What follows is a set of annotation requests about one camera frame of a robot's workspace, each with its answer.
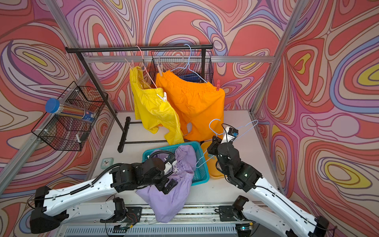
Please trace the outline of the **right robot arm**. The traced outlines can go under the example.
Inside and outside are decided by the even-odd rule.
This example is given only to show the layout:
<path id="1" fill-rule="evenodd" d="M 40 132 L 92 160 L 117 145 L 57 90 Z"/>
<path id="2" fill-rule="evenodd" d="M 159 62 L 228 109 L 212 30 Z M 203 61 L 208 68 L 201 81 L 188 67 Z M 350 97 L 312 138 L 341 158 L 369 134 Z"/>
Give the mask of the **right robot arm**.
<path id="1" fill-rule="evenodd" d="M 234 217 L 252 220 L 281 237 L 324 237 L 334 233 L 323 216 L 313 216 L 286 198 L 253 166 L 243 162 L 233 142 L 212 138 L 207 152 L 217 158 L 216 169 L 226 181 L 263 202 L 270 210 L 260 208 L 248 198 L 238 196 L 232 205 Z"/>

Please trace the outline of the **white clothespin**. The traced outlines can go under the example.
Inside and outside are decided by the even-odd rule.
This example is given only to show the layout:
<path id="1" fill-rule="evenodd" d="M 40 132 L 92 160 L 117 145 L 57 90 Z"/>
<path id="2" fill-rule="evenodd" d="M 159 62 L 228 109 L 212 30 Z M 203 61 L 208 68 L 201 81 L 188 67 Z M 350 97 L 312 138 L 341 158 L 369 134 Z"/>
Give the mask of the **white clothespin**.
<path id="1" fill-rule="evenodd" d="M 166 92 L 163 93 L 163 96 L 160 96 L 160 94 L 157 94 L 157 96 L 158 96 L 163 102 L 166 102 L 166 101 L 167 101 L 167 94 L 166 94 Z"/>

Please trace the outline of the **lilac shorts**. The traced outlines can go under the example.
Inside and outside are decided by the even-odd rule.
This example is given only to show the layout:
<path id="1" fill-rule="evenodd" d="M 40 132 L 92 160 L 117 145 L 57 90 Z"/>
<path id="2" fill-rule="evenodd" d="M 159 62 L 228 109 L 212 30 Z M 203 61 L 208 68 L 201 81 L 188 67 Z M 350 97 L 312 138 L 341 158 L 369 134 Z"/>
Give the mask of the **lilac shorts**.
<path id="1" fill-rule="evenodd" d="M 160 192 L 156 186 L 148 186 L 136 191 L 136 194 L 152 208 L 156 220 L 161 223 L 170 222 L 184 207 L 196 170 L 197 160 L 193 146 L 179 146 L 175 151 L 175 159 L 176 168 L 169 178 L 177 181 L 178 184 L 168 194 Z"/>

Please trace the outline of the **yellow shorts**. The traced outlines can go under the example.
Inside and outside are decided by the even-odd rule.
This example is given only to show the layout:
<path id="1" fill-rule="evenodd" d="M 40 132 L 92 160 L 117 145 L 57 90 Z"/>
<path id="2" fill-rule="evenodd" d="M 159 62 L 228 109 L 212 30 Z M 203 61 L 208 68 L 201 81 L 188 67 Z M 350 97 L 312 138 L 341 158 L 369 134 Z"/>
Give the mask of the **yellow shorts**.
<path id="1" fill-rule="evenodd" d="M 177 112 L 168 100 L 163 102 L 157 96 L 157 94 L 163 96 L 164 90 L 148 86 L 139 66 L 130 69 L 129 77 L 134 96 L 135 118 L 140 120 L 143 127 L 152 134 L 156 134 L 161 126 L 168 129 L 164 138 L 169 145 L 184 143 Z"/>

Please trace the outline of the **pink clothespin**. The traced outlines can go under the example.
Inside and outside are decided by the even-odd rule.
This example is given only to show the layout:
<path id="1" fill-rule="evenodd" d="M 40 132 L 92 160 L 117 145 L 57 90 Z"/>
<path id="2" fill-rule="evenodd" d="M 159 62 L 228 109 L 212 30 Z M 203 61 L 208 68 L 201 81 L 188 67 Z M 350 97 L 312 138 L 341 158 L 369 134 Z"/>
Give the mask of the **pink clothespin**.
<path id="1" fill-rule="evenodd" d="M 125 61 L 126 61 L 126 63 L 129 65 L 129 67 L 130 67 L 131 69 L 133 69 L 133 68 L 135 67 L 135 64 L 134 64 L 134 61 L 133 61 L 133 60 L 128 61 L 127 59 L 125 59 Z"/>

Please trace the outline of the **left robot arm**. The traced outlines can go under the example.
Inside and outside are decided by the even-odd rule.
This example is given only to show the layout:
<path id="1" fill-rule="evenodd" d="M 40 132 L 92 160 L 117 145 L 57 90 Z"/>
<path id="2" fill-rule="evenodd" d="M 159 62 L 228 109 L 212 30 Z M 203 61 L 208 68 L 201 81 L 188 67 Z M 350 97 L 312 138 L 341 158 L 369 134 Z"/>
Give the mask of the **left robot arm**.
<path id="1" fill-rule="evenodd" d="M 113 164 L 96 178 L 62 189 L 47 186 L 36 189 L 30 228 L 33 234 L 41 234 L 58 228 L 72 217 L 69 208 L 105 195 L 135 191 L 155 186 L 168 194 L 178 182 L 170 178 L 176 168 L 175 154 L 158 150 L 143 163 Z"/>

